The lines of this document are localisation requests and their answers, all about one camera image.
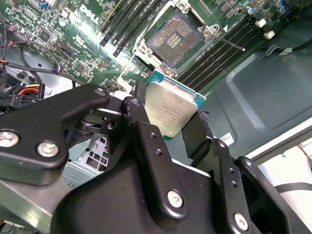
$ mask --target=capacitor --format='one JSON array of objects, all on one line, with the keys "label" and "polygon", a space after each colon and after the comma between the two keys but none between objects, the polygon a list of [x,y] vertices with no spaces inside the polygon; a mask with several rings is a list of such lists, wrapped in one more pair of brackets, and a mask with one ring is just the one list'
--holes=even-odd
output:
[{"label": "capacitor", "polygon": [[9,32],[14,32],[19,29],[19,25],[17,23],[12,23],[6,27]]},{"label": "capacitor", "polygon": [[61,19],[59,19],[58,23],[59,23],[59,25],[60,25],[61,27],[66,27],[66,26],[69,24],[69,20],[68,20],[68,19],[64,19],[64,18],[61,18]]},{"label": "capacitor", "polygon": [[254,14],[254,9],[252,7],[250,7],[250,6],[247,6],[246,7],[246,13],[248,15],[253,15]]},{"label": "capacitor", "polygon": [[276,11],[280,14],[285,14],[288,8],[286,6],[282,6],[281,8],[278,8]]},{"label": "capacitor", "polygon": [[281,8],[283,5],[285,5],[285,2],[283,0],[275,0],[273,5],[277,8]]}]

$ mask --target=white label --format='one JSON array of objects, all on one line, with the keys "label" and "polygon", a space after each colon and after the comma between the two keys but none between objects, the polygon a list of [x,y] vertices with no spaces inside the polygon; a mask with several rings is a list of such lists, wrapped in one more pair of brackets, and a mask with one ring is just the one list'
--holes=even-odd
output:
[{"label": "white label", "polygon": [[231,133],[225,134],[223,137],[220,138],[227,146],[230,146],[234,143],[234,139]]}]

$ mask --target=cable connector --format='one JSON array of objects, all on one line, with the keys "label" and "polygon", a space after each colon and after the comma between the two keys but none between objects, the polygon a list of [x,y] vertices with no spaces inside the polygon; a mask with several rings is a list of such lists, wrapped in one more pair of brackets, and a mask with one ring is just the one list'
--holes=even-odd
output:
[{"label": "cable connector", "polygon": [[21,108],[33,103],[33,99],[29,95],[13,94],[11,98],[0,99],[0,109],[3,112],[10,111],[12,109]]}]

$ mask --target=screw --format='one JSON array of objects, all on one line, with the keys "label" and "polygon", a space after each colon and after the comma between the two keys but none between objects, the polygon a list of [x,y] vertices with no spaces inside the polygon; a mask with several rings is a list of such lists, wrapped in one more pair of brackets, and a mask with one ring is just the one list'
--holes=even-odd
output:
[{"label": "screw", "polygon": [[252,162],[250,162],[249,160],[246,160],[246,163],[248,166],[252,166]]},{"label": "screw", "polygon": [[179,7],[180,10],[184,10],[185,9],[185,5],[183,3],[180,3],[178,7]]},{"label": "screw", "polygon": [[53,157],[58,154],[59,147],[52,142],[46,141],[38,145],[37,152],[43,157]]},{"label": "screw", "polygon": [[174,190],[170,190],[167,193],[168,200],[173,207],[180,208],[183,206],[183,199],[179,193]]},{"label": "screw", "polygon": [[244,216],[242,216],[240,213],[234,213],[234,220],[241,230],[248,230],[248,223],[245,220]]},{"label": "screw", "polygon": [[12,132],[0,132],[0,146],[11,147],[19,141],[19,136]]},{"label": "screw", "polygon": [[136,99],[131,99],[131,102],[132,102],[134,105],[136,105],[136,106],[139,106],[139,105],[140,105],[139,101],[136,100]]},{"label": "screw", "polygon": [[95,89],[95,92],[96,92],[98,95],[105,96],[105,92],[104,92],[104,90],[102,90],[102,89]]},{"label": "screw", "polygon": [[212,33],[209,30],[203,31],[203,36],[206,38],[210,38],[212,36]]}]

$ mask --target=chip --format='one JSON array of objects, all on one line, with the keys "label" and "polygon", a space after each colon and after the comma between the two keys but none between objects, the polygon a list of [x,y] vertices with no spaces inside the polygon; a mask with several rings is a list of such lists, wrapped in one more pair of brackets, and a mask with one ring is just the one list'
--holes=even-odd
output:
[{"label": "chip", "polygon": [[271,16],[271,20],[274,22],[275,20],[277,20],[277,15],[273,15]]},{"label": "chip", "polygon": [[174,68],[203,36],[179,11],[174,11],[147,41],[147,45],[167,65]]},{"label": "chip", "polygon": [[46,31],[42,31],[41,33],[40,33],[40,36],[39,36],[43,41],[45,41],[45,42],[47,42],[49,39],[50,39],[50,37],[51,37],[51,35],[49,34],[49,33],[47,33]]},{"label": "chip", "polygon": [[75,67],[75,70],[79,73],[82,73],[86,69],[81,63],[78,63]]},{"label": "chip", "polygon": [[235,15],[235,11],[233,9],[229,10],[225,15],[224,17],[229,19],[231,18],[233,15]]},{"label": "chip", "polygon": [[253,1],[250,2],[250,6],[253,7],[253,8],[257,7],[257,5],[258,5],[258,1],[257,0],[253,0]]},{"label": "chip", "polygon": [[103,12],[101,14],[101,18],[104,19],[104,20],[107,19],[107,17],[108,17],[108,14],[106,12]]},{"label": "chip", "polygon": [[226,2],[220,7],[220,11],[226,12],[230,8],[230,5]]},{"label": "chip", "polygon": [[75,6],[72,6],[69,10],[71,11],[71,12],[75,12],[76,11],[76,7]]},{"label": "chip", "polygon": [[69,3],[67,4],[66,7],[67,7],[68,9],[70,9],[72,6],[73,6],[73,4],[72,4],[71,2],[69,2]]},{"label": "chip", "polygon": [[263,9],[268,10],[269,8],[270,8],[270,4],[268,2],[263,4]]},{"label": "chip", "polygon": [[224,2],[224,0],[215,0],[214,3],[215,5],[219,6]]}]

